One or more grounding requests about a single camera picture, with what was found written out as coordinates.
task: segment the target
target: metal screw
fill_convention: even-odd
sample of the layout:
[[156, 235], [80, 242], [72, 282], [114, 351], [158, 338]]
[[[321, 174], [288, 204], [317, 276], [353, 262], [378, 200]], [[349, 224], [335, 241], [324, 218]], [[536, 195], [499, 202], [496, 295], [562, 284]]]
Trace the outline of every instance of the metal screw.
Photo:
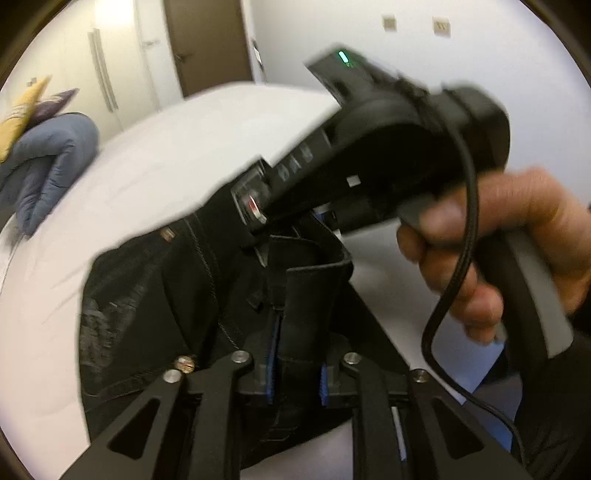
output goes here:
[[357, 365], [361, 361], [361, 358], [361, 355], [359, 355], [357, 352], [349, 352], [345, 354], [343, 360], [345, 360], [346, 364]]
[[166, 370], [166, 372], [164, 372], [164, 375], [162, 376], [162, 378], [164, 378], [164, 381], [166, 383], [176, 383], [179, 380], [181, 380], [181, 378], [183, 377], [183, 374], [181, 372], [179, 372], [178, 370]]
[[423, 370], [422, 368], [417, 368], [416, 370], [413, 370], [411, 372], [411, 375], [413, 376], [413, 382], [416, 383], [426, 383], [431, 379], [431, 375], [429, 375], [429, 372]]
[[192, 373], [195, 370], [195, 362], [187, 355], [179, 356], [174, 366], [184, 374]]
[[232, 362], [235, 364], [245, 364], [250, 359], [251, 354], [245, 352], [244, 350], [236, 350], [232, 354]]
[[160, 236], [170, 243], [174, 240], [176, 234], [169, 227], [166, 227], [160, 230]]

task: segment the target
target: blue part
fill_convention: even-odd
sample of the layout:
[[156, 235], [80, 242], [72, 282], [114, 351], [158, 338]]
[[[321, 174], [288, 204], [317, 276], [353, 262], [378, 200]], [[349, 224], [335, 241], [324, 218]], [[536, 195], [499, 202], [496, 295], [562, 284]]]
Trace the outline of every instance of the blue part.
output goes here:
[[320, 403], [323, 407], [329, 404], [329, 379], [326, 364], [320, 369]]
[[273, 328], [273, 336], [271, 338], [271, 347], [267, 354], [267, 403], [273, 405], [273, 398], [275, 397], [275, 357], [277, 356], [277, 337], [279, 337], [279, 318], [275, 322]]

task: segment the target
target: wardrobe door handle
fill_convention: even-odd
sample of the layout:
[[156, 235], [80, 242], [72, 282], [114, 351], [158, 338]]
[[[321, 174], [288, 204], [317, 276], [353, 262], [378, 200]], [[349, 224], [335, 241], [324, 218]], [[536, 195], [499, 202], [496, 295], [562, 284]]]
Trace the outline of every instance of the wardrobe door handle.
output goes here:
[[107, 106], [107, 110], [109, 112], [113, 112], [113, 106], [111, 105], [111, 99], [109, 98], [109, 93], [107, 92], [107, 87], [105, 86], [105, 80], [103, 78], [103, 73], [100, 70], [100, 63], [99, 63], [99, 55], [96, 51], [96, 40], [95, 40], [95, 33], [88, 32], [88, 41], [90, 43], [90, 55], [92, 56], [92, 63], [95, 66], [96, 76], [99, 79], [99, 86], [100, 91], [103, 93], [103, 98], [105, 99], [105, 104]]
[[94, 32], [96, 54], [99, 60], [100, 69], [103, 73], [103, 79], [105, 80], [105, 87], [107, 93], [109, 94], [109, 98], [111, 99], [111, 103], [113, 104], [113, 108], [119, 109], [119, 105], [117, 105], [117, 100], [115, 98], [115, 92], [113, 91], [113, 85], [111, 84], [111, 78], [109, 77], [109, 70], [107, 70], [105, 53], [103, 52], [103, 43], [100, 39], [100, 30], [98, 28], [95, 28]]

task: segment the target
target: silver screw head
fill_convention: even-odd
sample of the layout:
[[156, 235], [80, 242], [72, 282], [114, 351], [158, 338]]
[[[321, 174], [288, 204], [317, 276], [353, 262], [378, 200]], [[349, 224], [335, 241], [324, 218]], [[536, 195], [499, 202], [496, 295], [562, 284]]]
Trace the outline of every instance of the silver screw head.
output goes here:
[[250, 357], [251, 354], [249, 354], [248, 352], [245, 352], [244, 350], [236, 350], [232, 354], [232, 362], [234, 362], [235, 364], [245, 364], [246, 362], [248, 362]]
[[411, 375], [413, 377], [413, 382], [416, 383], [426, 383], [431, 379], [431, 375], [429, 375], [429, 372], [423, 370], [422, 368], [417, 368], [416, 370], [413, 370], [411, 372]]
[[166, 370], [166, 372], [164, 372], [164, 375], [162, 376], [166, 383], [176, 383], [179, 380], [181, 380], [182, 377], [183, 374], [175, 369]]
[[357, 352], [349, 352], [345, 354], [343, 360], [345, 360], [345, 363], [348, 365], [357, 365], [361, 361], [361, 358], [361, 355]]
[[193, 370], [195, 370], [195, 362], [187, 355], [179, 356], [177, 361], [174, 363], [174, 366], [177, 370], [180, 370], [184, 374], [192, 373]]

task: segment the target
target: brown door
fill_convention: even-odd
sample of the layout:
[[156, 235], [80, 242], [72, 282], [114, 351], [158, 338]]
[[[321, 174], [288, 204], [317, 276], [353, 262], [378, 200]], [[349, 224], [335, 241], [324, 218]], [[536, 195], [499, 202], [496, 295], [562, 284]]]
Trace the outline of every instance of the brown door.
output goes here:
[[165, 0], [183, 95], [252, 80], [240, 0]]

